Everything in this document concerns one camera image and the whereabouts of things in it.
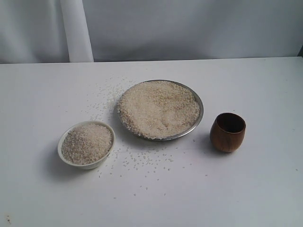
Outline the rice in white bowl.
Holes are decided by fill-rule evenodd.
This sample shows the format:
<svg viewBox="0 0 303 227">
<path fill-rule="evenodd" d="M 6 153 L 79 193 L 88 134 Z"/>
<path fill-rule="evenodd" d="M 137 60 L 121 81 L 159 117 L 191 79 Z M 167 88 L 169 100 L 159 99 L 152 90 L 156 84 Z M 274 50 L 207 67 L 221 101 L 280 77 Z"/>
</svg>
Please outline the rice in white bowl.
<svg viewBox="0 0 303 227">
<path fill-rule="evenodd" d="M 107 127 L 86 124 L 68 132 L 61 150 L 67 161 L 87 165 L 105 157 L 112 145 L 113 135 Z"/>
</svg>

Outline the white ceramic bowl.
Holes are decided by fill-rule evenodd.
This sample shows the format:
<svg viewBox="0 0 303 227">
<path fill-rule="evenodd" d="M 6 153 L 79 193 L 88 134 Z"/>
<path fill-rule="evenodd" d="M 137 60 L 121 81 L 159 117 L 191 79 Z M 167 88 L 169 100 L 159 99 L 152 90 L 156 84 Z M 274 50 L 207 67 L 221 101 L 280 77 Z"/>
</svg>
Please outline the white ceramic bowl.
<svg viewBox="0 0 303 227">
<path fill-rule="evenodd" d="M 73 163 L 67 161 L 67 160 L 63 157 L 63 155 L 62 155 L 62 150 L 61 150 L 61 148 L 62 148 L 62 143 L 63 143 L 65 137 L 67 136 L 68 132 L 70 132 L 72 129 L 74 129 L 74 128 L 78 127 L 78 126 L 82 126 L 82 125 L 86 125 L 86 124 L 96 124 L 96 125 L 102 125 L 102 126 L 107 127 L 107 128 L 111 131 L 111 133 L 112 133 L 112 135 L 113 135 L 113 145 L 112 145 L 111 149 L 109 150 L 109 152 L 106 154 L 105 157 L 101 158 L 100 160 L 98 160 L 98 161 L 96 161 L 96 162 L 94 162 L 94 163 L 87 164 L 87 165 L 77 165 L 77 164 L 73 164 Z M 78 124 L 72 126 L 71 128 L 69 128 L 69 129 L 61 136 L 61 138 L 60 138 L 60 140 L 59 140 L 59 142 L 58 142 L 57 151 L 58 151 L 58 155 L 59 155 L 60 159 L 61 159 L 64 163 L 66 163 L 66 164 L 68 164 L 68 165 L 70 165 L 70 166 L 74 166 L 74 167 L 80 168 L 80 169 L 89 170 L 89 169 L 93 169 L 93 168 L 96 168 L 96 167 L 98 167 L 98 166 L 101 165 L 101 163 L 107 158 L 107 156 L 108 156 L 108 155 L 110 154 L 110 152 L 113 150 L 115 141 L 116 141 L 115 133 L 114 133 L 113 129 L 112 129 L 109 125 L 107 125 L 107 124 L 105 124 L 105 123 L 103 123 L 103 122 L 101 122 L 101 121 L 85 121 L 85 122 L 80 122 L 80 123 L 78 123 Z"/>
</svg>

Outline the spilled rice grains on table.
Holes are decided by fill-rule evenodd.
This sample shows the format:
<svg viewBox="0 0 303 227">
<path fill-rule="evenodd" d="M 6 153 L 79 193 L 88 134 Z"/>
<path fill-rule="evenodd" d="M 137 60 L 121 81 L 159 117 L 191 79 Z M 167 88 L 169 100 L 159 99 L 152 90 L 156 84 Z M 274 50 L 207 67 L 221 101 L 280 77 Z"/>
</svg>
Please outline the spilled rice grains on table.
<svg viewBox="0 0 303 227">
<path fill-rule="evenodd" d="M 203 124 L 174 140 L 154 141 L 133 135 L 121 124 L 116 110 L 118 99 L 132 85 L 132 80 L 106 79 L 85 86 L 81 113 L 89 120 L 109 124 L 116 142 L 99 167 L 83 172 L 81 181 L 91 193 L 107 194 L 115 201 L 195 196 L 207 177 L 201 167 Z"/>
</svg>

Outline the brown wooden cup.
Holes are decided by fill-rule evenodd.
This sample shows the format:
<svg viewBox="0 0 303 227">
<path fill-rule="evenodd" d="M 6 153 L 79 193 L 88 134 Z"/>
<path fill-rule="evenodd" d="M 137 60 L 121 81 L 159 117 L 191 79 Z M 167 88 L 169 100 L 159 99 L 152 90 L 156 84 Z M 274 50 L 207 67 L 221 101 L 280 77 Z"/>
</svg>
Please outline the brown wooden cup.
<svg viewBox="0 0 303 227">
<path fill-rule="evenodd" d="M 243 118 L 234 113 L 221 113 L 211 127 L 210 141 L 218 151 L 232 153 L 241 146 L 245 131 Z"/>
</svg>

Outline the white backdrop curtain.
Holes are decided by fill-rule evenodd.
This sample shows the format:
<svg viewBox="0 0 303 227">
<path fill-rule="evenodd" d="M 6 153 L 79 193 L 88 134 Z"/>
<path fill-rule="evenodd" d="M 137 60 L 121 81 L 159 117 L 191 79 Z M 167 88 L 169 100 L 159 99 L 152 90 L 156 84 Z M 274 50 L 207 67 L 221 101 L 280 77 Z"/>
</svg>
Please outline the white backdrop curtain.
<svg viewBox="0 0 303 227">
<path fill-rule="evenodd" d="M 3 0 L 1 63 L 296 56 L 300 0 Z"/>
</svg>

